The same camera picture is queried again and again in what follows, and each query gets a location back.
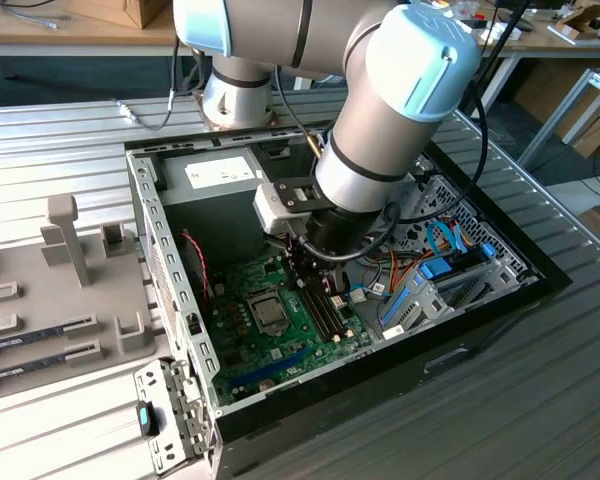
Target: green circuit board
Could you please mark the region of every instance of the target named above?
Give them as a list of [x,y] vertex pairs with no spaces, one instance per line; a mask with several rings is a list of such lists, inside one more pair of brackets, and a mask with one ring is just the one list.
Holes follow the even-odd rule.
[[[328,365],[372,343],[364,322],[348,305],[336,310],[327,297],[316,299],[304,290],[290,288],[284,262],[280,256],[267,256],[235,265],[220,275],[220,289],[218,283],[214,285],[216,295],[205,323],[220,360],[214,386],[221,405]],[[257,322],[249,305],[257,295],[275,296],[282,303],[289,320],[282,335],[261,331],[262,322]],[[316,310],[318,301],[321,308]],[[342,334],[327,336],[325,318],[330,325],[339,321]]]

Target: motherboard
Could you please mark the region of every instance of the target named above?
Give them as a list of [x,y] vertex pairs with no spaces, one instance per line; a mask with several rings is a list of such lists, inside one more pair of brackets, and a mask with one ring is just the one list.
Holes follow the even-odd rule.
[[217,272],[206,324],[221,368],[220,405],[354,354],[373,343],[344,298],[289,283],[286,260],[267,255]]

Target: green pcb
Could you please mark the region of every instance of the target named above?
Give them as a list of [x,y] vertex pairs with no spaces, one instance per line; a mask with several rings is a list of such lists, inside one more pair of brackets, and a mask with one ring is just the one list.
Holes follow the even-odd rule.
[[[263,257],[235,265],[223,275],[224,291],[214,297],[211,315],[205,320],[220,360],[214,385],[221,405],[328,365],[372,343],[363,321],[348,306],[336,312],[347,334],[339,341],[322,338],[302,300],[304,294],[288,288],[283,262],[280,256]],[[291,320],[279,337],[262,333],[249,308],[247,298],[263,290],[277,293]],[[264,379],[263,369],[267,373]]]

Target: metal bracket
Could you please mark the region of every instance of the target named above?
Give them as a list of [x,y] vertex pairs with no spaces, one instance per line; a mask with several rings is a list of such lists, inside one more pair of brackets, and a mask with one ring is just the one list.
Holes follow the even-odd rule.
[[204,399],[184,361],[154,360],[134,374],[138,399],[153,406],[158,435],[149,451],[158,475],[199,457],[211,447]]
[[336,208],[320,194],[320,188],[313,177],[282,178],[273,182],[273,188],[284,208],[291,213]]

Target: metal workbench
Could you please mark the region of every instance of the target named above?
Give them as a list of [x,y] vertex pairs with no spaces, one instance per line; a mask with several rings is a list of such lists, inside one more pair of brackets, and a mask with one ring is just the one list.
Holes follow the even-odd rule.
[[[310,121],[331,118],[345,95],[289,99]],[[165,105],[131,103],[155,123]],[[37,238],[52,193],[76,195],[82,232],[105,220],[133,227],[121,142],[202,129],[184,100],[159,133],[129,125],[108,102],[0,109],[0,246]],[[435,141],[467,173],[476,167],[479,133],[464,117],[445,121]],[[600,478],[600,242],[493,145],[480,186],[574,283],[480,357],[245,479]],[[152,478],[131,415],[134,368],[0,400],[0,476]],[[208,476],[195,466],[181,473]]]

